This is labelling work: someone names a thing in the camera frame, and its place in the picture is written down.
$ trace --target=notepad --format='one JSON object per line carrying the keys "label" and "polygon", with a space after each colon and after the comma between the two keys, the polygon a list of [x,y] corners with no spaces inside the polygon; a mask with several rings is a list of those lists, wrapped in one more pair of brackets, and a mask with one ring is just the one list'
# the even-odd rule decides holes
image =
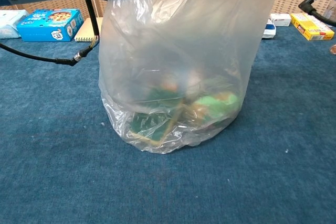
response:
{"label": "notepad", "polygon": [[[101,32],[101,24],[103,22],[103,18],[97,18],[99,33]],[[79,31],[75,36],[76,42],[91,42],[94,38],[95,34],[93,33],[91,19],[87,18],[84,21],[84,24],[81,26]]]}

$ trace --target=white tissue box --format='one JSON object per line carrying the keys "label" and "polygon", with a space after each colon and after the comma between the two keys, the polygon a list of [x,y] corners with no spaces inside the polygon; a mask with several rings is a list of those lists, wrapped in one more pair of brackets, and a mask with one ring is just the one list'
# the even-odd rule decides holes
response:
{"label": "white tissue box", "polygon": [[270,19],[272,20],[275,26],[289,26],[292,20],[289,14],[277,14],[277,13],[272,13],[270,15]]}
{"label": "white tissue box", "polygon": [[16,25],[27,16],[26,10],[0,10],[0,39],[20,38]]}

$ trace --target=carpet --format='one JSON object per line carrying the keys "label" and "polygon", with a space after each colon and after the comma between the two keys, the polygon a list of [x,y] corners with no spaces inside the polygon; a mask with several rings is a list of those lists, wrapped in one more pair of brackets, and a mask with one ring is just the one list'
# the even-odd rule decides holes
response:
{"label": "carpet", "polygon": [[[3,42],[53,58],[83,47]],[[0,223],[335,223],[335,43],[279,28],[238,118],[167,155],[113,131],[98,49],[73,68],[1,50]]]}

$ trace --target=yellow box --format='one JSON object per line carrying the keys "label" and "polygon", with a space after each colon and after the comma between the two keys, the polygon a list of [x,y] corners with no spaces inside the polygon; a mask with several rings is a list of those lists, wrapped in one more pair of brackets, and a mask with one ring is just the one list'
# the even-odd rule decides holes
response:
{"label": "yellow box", "polygon": [[306,13],[295,13],[290,16],[292,24],[307,40],[330,40],[334,37],[334,31],[313,16]]}

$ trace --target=clear plastic bag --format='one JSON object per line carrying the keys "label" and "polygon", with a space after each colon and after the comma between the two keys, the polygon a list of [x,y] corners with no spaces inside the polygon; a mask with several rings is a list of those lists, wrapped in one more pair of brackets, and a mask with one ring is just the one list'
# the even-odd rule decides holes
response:
{"label": "clear plastic bag", "polygon": [[99,87],[115,131],[169,153],[238,115],[274,0],[108,0]]}

